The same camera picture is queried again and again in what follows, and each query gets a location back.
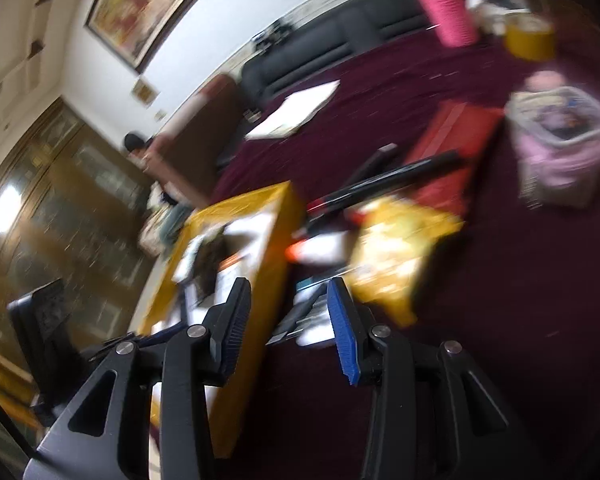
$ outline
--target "wooden cabinet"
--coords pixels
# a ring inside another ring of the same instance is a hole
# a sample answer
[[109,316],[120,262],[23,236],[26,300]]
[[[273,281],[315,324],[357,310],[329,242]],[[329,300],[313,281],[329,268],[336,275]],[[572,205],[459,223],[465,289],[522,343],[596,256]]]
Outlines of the wooden cabinet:
[[6,305],[63,278],[78,348],[126,332],[153,260],[137,245],[152,181],[58,101],[0,168],[0,356],[26,370]]

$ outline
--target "black leather sofa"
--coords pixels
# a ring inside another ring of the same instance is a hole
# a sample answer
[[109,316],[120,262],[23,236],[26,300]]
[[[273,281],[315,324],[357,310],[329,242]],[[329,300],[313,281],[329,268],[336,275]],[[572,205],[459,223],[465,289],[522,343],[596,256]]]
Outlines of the black leather sofa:
[[[512,7],[509,0],[490,0]],[[349,0],[294,30],[242,68],[240,86],[253,108],[291,85],[386,41],[429,27],[417,0]]]

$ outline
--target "paper sheet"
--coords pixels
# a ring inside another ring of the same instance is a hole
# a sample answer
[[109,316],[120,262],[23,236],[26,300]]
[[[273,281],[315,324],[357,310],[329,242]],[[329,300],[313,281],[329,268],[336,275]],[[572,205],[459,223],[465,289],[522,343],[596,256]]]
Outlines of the paper sheet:
[[340,85],[332,81],[291,94],[266,120],[251,130],[247,139],[283,139],[311,120]]

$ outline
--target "snack package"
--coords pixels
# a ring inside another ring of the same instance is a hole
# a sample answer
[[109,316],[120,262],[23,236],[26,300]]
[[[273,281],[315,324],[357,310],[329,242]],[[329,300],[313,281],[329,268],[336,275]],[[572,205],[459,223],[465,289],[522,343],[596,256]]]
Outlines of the snack package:
[[462,224],[450,213],[380,198],[366,216],[344,279],[360,301],[380,304],[396,324],[409,326],[416,322],[413,294],[434,248]]

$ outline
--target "white paper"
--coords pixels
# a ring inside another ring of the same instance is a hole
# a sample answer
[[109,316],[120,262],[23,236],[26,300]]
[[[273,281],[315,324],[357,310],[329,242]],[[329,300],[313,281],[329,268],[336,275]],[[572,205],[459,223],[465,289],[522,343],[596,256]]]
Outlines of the white paper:
[[200,248],[204,238],[205,237],[203,235],[198,235],[189,242],[184,254],[182,255],[182,258],[178,263],[178,266],[176,267],[176,270],[173,272],[173,277],[171,279],[173,283],[180,283],[187,279],[189,273],[191,272],[191,267],[193,266],[193,261],[196,258],[196,254],[198,254],[198,248]]
[[282,139],[293,135],[327,104],[339,85],[339,81],[332,81],[291,94],[278,110],[251,130],[246,138]]
[[226,303],[226,300],[229,298],[229,293],[234,287],[235,280],[237,278],[246,278],[243,267],[244,263],[238,260],[233,265],[218,272],[214,304],[219,305]]

